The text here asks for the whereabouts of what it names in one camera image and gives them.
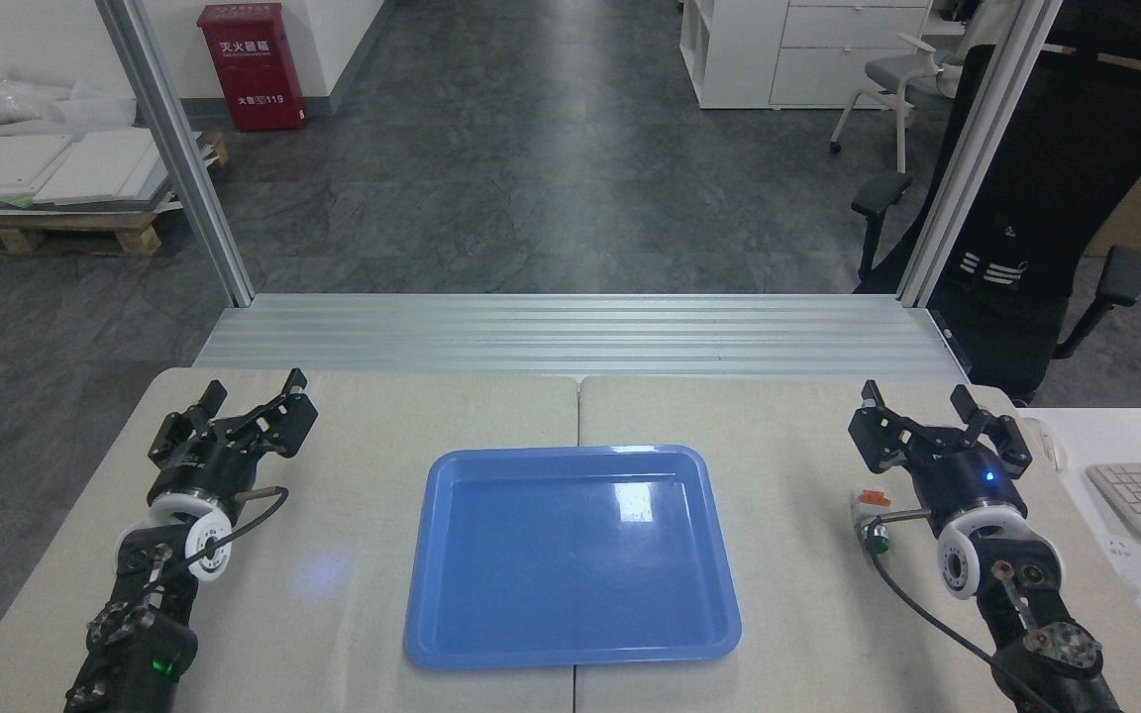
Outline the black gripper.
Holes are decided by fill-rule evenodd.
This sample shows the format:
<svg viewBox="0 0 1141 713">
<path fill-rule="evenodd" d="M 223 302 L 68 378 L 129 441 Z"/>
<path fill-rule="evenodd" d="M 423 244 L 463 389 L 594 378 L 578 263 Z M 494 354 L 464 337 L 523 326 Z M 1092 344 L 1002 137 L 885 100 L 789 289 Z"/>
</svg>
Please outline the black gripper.
<svg viewBox="0 0 1141 713">
<path fill-rule="evenodd" d="M 244 504 L 236 495 L 253 487 L 257 453 L 296 457 L 311 432 L 318 410 L 305 392 L 307 384 L 304 371 L 291 368 L 272 402 L 222 420 L 222 439 L 199 439 L 213 432 L 228 394 L 219 380 L 210 380 L 199 402 L 165 415 L 149 446 L 149 461 L 159 468 L 151 501 L 164 493 L 187 493 L 216 501 L 222 513 L 240 515 Z"/>
<path fill-rule="evenodd" d="M 1014 507 L 1019 515 L 1027 516 L 1028 507 L 1015 481 L 1031 464 L 1031 452 L 1015 419 L 992 415 L 976 402 L 966 384 L 955 384 L 950 405 L 966 429 L 960 430 L 948 449 L 942 449 L 931 426 L 887 410 L 879 384 L 866 379 L 861 406 L 855 410 L 848 434 L 873 473 L 909 463 L 907 446 L 920 443 L 911 449 L 911 478 L 919 505 L 931 511 L 926 522 L 936 537 L 956 516 L 978 507 Z M 979 443 L 984 435 L 996 452 Z"/>
</svg>

